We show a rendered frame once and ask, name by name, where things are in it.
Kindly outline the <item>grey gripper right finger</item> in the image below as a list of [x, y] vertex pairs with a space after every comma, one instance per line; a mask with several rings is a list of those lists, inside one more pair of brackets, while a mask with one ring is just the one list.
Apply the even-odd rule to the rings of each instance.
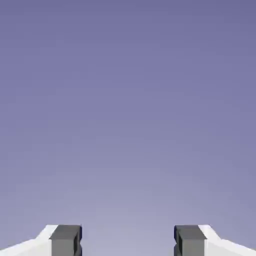
[[256, 256], [256, 249], [222, 239], [208, 224], [175, 225], [173, 256]]

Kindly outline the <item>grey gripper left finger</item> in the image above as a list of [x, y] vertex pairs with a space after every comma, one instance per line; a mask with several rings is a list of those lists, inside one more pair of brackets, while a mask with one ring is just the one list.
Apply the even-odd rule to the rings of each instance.
[[48, 224], [36, 238], [0, 250], [0, 256], [83, 256], [81, 225]]

